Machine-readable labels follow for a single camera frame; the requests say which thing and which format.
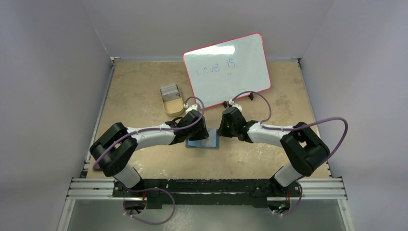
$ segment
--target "wooden table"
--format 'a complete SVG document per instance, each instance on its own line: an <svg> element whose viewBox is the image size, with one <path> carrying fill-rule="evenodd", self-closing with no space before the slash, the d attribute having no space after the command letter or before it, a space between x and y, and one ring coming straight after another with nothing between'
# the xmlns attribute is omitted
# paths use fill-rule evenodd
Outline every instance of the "wooden table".
<svg viewBox="0 0 408 231"><path fill-rule="evenodd" d="M313 122L298 64L270 62L268 65L272 88L262 94L272 106L272 118L266 124L287 126L299 121ZM142 128L173 119L165 115L160 96L160 86L172 82L179 86L183 99L192 96L183 62L119 62L96 137L100 137L116 122L122 122L127 127ZM267 105L259 96L255 95L253 101L244 98L237 103L242 106L246 120L260 121L268 116ZM222 105L206 110L204 116L208 128L219 127L223 110ZM185 143L155 146L135 152L129 164L143 178L253 179L270 178L287 162L282 148L221 137L219 149L186 148ZM328 177L326 165L311 176ZM87 178L105 176L102 172L89 169Z"/></svg>

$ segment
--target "white wall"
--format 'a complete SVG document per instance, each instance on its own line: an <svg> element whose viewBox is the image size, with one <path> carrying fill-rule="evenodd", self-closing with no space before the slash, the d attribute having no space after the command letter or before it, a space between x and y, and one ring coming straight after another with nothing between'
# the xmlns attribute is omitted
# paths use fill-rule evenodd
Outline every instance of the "white wall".
<svg viewBox="0 0 408 231"><path fill-rule="evenodd" d="M334 0L85 0L110 56L181 59L185 51L261 32L270 59L305 53Z"/></svg>
<svg viewBox="0 0 408 231"><path fill-rule="evenodd" d="M81 1L0 1L0 230L56 229L109 71Z"/></svg>
<svg viewBox="0 0 408 231"><path fill-rule="evenodd" d="M317 119L350 130L329 161L358 230L408 230L408 1L336 0L302 59ZM319 127L331 147L343 127Z"/></svg>

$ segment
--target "purple cable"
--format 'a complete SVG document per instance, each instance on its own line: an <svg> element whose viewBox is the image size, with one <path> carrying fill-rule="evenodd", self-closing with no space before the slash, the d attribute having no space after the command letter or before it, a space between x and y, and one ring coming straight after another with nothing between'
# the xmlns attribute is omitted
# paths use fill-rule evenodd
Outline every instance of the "purple cable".
<svg viewBox="0 0 408 231"><path fill-rule="evenodd" d="M120 143L122 140L126 139L126 138L129 137L129 136L132 136L132 135L134 135L134 134L138 134L139 132L144 132L144 131L157 131L157 130L162 130L162 131L180 131L180 130L183 130L183 129L191 128L192 126L196 125L196 124L203 118L204 110L205 110L205 109L204 109L204 103L203 103L202 100L200 100L199 98L197 98L197 97L195 97L195 96L190 96L189 98L187 98L187 99L184 101L184 103L186 103L189 99L197 99L198 101L200 101L201 105L203 106L201 115L200 115L200 116L198 117L198 119L197 119L196 121L194 121L192 124L187 125L187 126L182 127L182 128L161 128L161 129L160 129L160 128L143 128L143 129L140 129L140 130L137 130L137 131L133 131L133 132L131 132L131 133L128 133L128 134L122 136L121 138L119 138L118 140L116 140L115 142L113 142L113 143L111 144L111 146L109 146L109 147L102 153L102 155L99 156L99 158L95 161L95 163L94 163L93 166L92 166L92 169L93 169L94 171L96 171L96 166L97 166L97 165L99 164L99 162L105 157L105 155L106 155L112 148L114 148L115 145L117 145L118 143Z"/></svg>
<svg viewBox="0 0 408 231"><path fill-rule="evenodd" d="M260 122L262 128L264 128L264 129L266 129L266 130L299 131L299 130L302 130L302 129L305 129L305 128L309 128L309 127L311 127L311 126L315 126L315 125L322 124L322 123L326 123L326 122L333 121L333 120L341 120L341 121L343 121L343 123L344 123L344 132L343 132L343 134L342 134L342 136L341 136L339 142L337 143L337 145L333 148L332 152L327 156L327 158L326 158L321 164L323 164L324 162L326 162L331 156L334 155L334 153L337 151L337 149L339 149L340 145L343 143L343 141L344 141L344 139L345 139L345 136L346 136L347 131L348 131L348 123L347 123L347 121L346 121L344 118L342 118L342 117L330 117L330 118L322 119L322 120L319 120L319 121L316 121L316 122L313 122L313 123L310 123L310 124L306 124L306 125L303 125L303 126L300 126L300 127L297 127L297 128L271 128L271 127L266 127L266 126L263 125L263 123L266 122L266 121L268 121L268 120L270 120L270 118L272 117L272 108L271 108L271 106L270 106L269 101L268 101L263 95L261 95L260 93L258 93L258 92L256 92L256 91L248 90L248 91L244 91L244 92L239 93L237 96L235 96L235 97L232 99L232 101L234 101L238 96L240 96L240 95L242 95L242 94L246 94L246 93L253 93L253 94L259 95L259 96L260 96L262 99L264 99L265 102L267 103L268 109L269 109L269 116L268 116L268 118L266 118L266 119L264 119L264 120L261 120L261 122ZM302 186L300 185L300 182L299 182L299 180L300 180L301 178L299 178L299 179L296 181L297 184L299 185L299 188L300 188L299 200L296 202L296 204L293 206L292 209L290 209L288 212L286 212L286 213L284 213L284 214L282 214L282 215L288 215L288 214L292 213L292 212L299 206L300 201L302 200L302 196L303 196L303 189L302 189Z"/></svg>
<svg viewBox="0 0 408 231"><path fill-rule="evenodd" d="M294 204L294 206L289 209L286 213L282 213L282 216L286 216L290 213L292 213L300 204L300 201L302 200L302 196L303 196L303 188L300 185L300 182L297 180L296 183L299 185L299 190L300 190L300 194L299 194L299 200L297 200L296 204Z"/></svg>
<svg viewBox="0 0 408 231"><path fill-rule="evenodd" d="M197 100L201 103L201 106L203 107L203 109L202 109L202 111L201 111L201 115L200 115L200 116L198 117L198 119L197 119L196 121L194 121L192 124L187 125L187 126L182 127L182 128L143 128L143 129L140 129L140 130L137 130L137 131L130 132L130 133L128 133L128 134L122 136L121 138L119 138L119 139L116 140L115 142L113 142L113 143L111 144L111 146L109 146L109 147L101 154L101 156L99 156L99 158L95 161L95 163L94 163L93 166L92 166L92 169L95 171L95 170L96 170L96 166L97 166L97 165L99 164L99 162L103 159L103 157L104 157L112 148L114 148L115 145L117 145L118 143L120 143L122 140L126 139L126 138L129 137L129 136L132 136L132 135L134 135L134 134L138 134L139 132L144 132L144 131L156 131L156 130L163 130L163 131L180 131L180 130L183 130L183 129L191 128L192 126L196 125L196 124L203 118L205 109L204 109L204 103L203 103L203 101L202 101L200 98L195 97L195 96L190 96L189 98L187 98L187 99L184 101L184 103L186 103L189 99L193 99L193 98L194 98L194 99L197 99ZM170 216L169 216L166 220L164 220L164 221L161 221L161 222L149 222L149 221L140 219L140 218L138 218L138 217L131 216L129 213L127 213L127 212L125 211L125 213L126 213L128 216L130 216L131 218L134 218L134 219L136 219L136 220L138 220L138 221L140 221L140 222L143 222L143 223L149 224L149 225L161 225L161 224L164 224L164 223L168 222L168 221L173 217L174 211L176 210L176 202L174 201L173 196L172 196L168 191L166 191L166 190L164 190L164 189L159 189L159 188L148 188L148 189L142 189L142 190L132 190L132 189L129 189L129 188L125 187L124 185L123 185L123 187L124 187L126 190L128 190L129 192L133 192L133 193L140 193L140 192L147 192L147 191L159 190L159 191L162 191L162 192L166 193L167 195L169 195L169 196L170 196L170 199L171 199L172 202L173 202L173 211L171 212Z"/></svg>
<svg viewBox="0 0 408 231"><path fill-rule="evenodd" d="M169 216L167 219L165 219L165 220L163 220L163 221L160 221L160 222L151 222L151 221L146 221L146 220L140 219L140 218L138 218L138 217L135 217L135 216L129 214L129 213L126 211L125 201L123 201L123 209L124 209L124 211L125 211L125 214L128 215L129 217L131 217L131 218L133 218L133 219L136 219L136 220L138 220L138 221L140 221L140 222L142 222L142 223L148 224L148 225L162 225L162 224L168 222L168 221L173 217L174 211L176 210L176 202L174 201L174 197L173 197L168 191L166 191L166 190L164 190L164 189L160 189L160 188L149 188L149 189L142 189L142 190L133 190L133 189L127 188L127 187L124 186L124 185L123 185L123 187L124 187L127 191L129 191L129 192L131 192L131 193L141 193L141 192L148 192L148 191L156 191L156 190L159 190L159 191L162 191L162 192L166 193L166 194L170 197L171 201L173 202L173 210L171 211L171 214L170 214L170 216Z"/></svg>

